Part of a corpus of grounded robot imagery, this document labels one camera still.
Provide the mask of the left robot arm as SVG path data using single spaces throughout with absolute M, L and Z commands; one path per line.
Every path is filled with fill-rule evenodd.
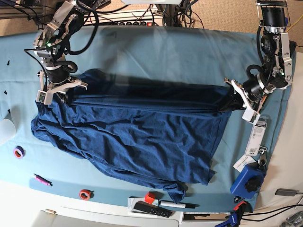
M 230 91 L 219 108 L 222 112 L 243 110 L 242 119 L 254 125 L 268 96 L 292 84 L 292 55 L 296 48 L 296 43 L 289 40 L 292 25 L 287 1 L 258 0 L 256 6 L 259 19 L 256 42 L 261 64 L 247 67 L 248 80 L 242 84 L 225 78 Z

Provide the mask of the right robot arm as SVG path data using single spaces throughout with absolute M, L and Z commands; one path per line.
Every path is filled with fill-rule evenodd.
M 50 105 L 54 95 L 63 102 L 70 102 L 69 94 L 75 87 L 86 89 L 88 84 L 72 76 L 78 70 L 76 63 L 66 60 L 65 56 L 78 55 L 87 50 L 71 51 L 70 38 L 85 24 L 85 15 L 96 13 L 110 4 L 109 0 L 66 0 L 56 10 L 52 20 L 35 39 L 32 51 L 41 59 L 39 71 L 41 88 L 36 101 Z

